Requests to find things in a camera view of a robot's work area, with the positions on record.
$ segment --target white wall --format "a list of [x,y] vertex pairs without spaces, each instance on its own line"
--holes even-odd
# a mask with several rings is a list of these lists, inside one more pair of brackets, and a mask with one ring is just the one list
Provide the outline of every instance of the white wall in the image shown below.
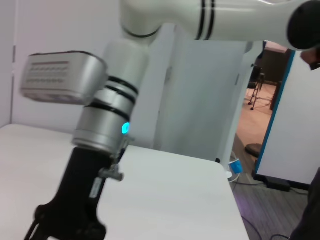
[[0,1],[0,127],[11,118],[15,11],[15,0]]
[[217,158],[233,93],[240,87],[236,81],[246,46],[246,42],[194,41],[178,27],[155,149]]
[[[17,80],[30,54],[82,50],[101,57],[107,43],[121,36],[118,4],[118,0],[20,0]],[[132,116],[131,134],[142,147],[153,144],[173,29],[164,27],[151,48],[150,67]],[[15,85],[14,123],[71,133],[81,110],[80,106],[33,102],[21,97],[19,84]]]
[[259,175],[310,184],[320,167],[320,69],[295,54]]

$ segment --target gray carpet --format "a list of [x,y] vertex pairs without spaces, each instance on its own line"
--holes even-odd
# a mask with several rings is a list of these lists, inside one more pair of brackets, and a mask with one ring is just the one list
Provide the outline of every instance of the gray carpet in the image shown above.
[[[233,151],[240,158],[244,173],[239,183],[255,184],[251,172],[254,162],[245,152],[242,142],[236,137]],[[260,232],[263,240],[269,240],[274,234],[290,236],[297,227],[307,206],[307,196],[294,192],[282,192],[266,188],[265,185],[237,185],[234,196],[243,217],[248,219]],[[255,230],[244,221],[250,240],[259,240]]]

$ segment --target silver cylindrical joint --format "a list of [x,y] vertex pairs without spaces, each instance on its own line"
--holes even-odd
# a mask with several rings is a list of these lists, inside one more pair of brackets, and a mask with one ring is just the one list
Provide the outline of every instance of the silver cylindrical joint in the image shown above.
[[116,158],[129,132],[138,91],[111,77],[94,101],[83,109],[72,143]]

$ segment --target white table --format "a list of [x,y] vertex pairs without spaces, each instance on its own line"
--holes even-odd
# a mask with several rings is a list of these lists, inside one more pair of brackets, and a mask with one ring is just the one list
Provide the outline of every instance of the white table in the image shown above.
[[[22,240],[36,207],[55,195],[72,136],[0,129],[0,239]],[[215,162],[130,146],[123,182],[108,180],[99,217],[107,240],[248,240],[224,169]]]

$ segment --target teal led light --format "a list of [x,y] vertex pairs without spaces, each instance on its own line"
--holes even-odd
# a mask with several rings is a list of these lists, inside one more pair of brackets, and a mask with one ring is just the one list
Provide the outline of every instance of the teal led light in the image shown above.
[[127,123],[123,124],[123,126],[122,126],[122,134],[129,133],[129,130],[130,130],[130,123],[127,122]]

